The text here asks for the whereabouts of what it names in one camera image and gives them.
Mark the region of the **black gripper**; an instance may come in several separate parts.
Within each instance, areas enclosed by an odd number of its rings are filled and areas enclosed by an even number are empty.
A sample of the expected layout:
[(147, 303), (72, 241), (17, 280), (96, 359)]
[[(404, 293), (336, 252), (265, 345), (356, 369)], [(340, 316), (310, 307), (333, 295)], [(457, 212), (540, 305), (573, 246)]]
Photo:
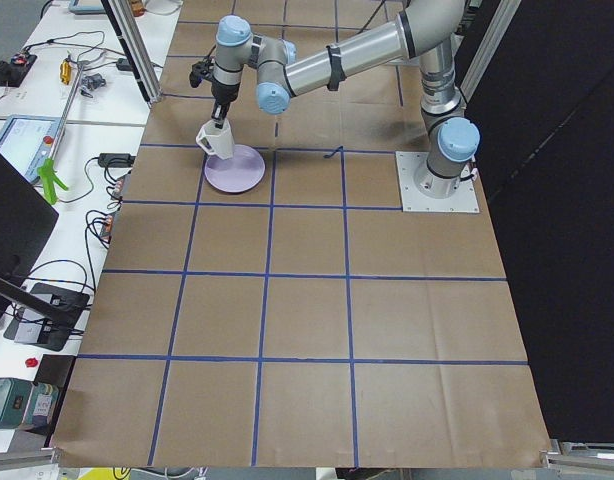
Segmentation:
[(213, 82), (211, 93), (214, 97), (211, 119), (216, 129), (223, 129), (229, 108), (238, 98), (239, 85), (225, 85), (221, 82)]

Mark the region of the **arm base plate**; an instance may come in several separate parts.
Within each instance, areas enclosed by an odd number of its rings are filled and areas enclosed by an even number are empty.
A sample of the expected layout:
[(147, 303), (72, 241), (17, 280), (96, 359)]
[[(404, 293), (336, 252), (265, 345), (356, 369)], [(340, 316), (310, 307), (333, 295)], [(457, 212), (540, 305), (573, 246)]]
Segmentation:
[(407, 213), (480, 212), (473, 175), (468, 165), (454, 180), (423, 174), (427, 152), (395, 153), (402, 210)]

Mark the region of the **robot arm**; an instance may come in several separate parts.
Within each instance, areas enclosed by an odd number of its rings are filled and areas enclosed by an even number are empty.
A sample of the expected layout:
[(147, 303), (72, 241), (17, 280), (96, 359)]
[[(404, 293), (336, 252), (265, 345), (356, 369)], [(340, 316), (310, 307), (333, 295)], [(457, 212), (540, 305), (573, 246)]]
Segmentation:
[(255, 34), (247, 20), (227, 15), (218, 23), (210, 66), (214, 106), (196, 142), (208, 155), (233, 157), (235, 142), (227, 115), (238, 97), (244, 67), (257, 72), (259, 109), (279, 115), (295, 97), (319, 88), (336, 91), (361, 72), (397, 59), (418, 59), (420, 109), (430, 151), (414, 179), (424, 195), (448, 198), (464, 181), (463, 169), (481, 139), (477, 126), (465, 117), (466, 103), (455, 84), (451, 37), (465, 9), (462, 1), (413, 1), (394, 20), (303, 59), (296, 57), (293, 43)]

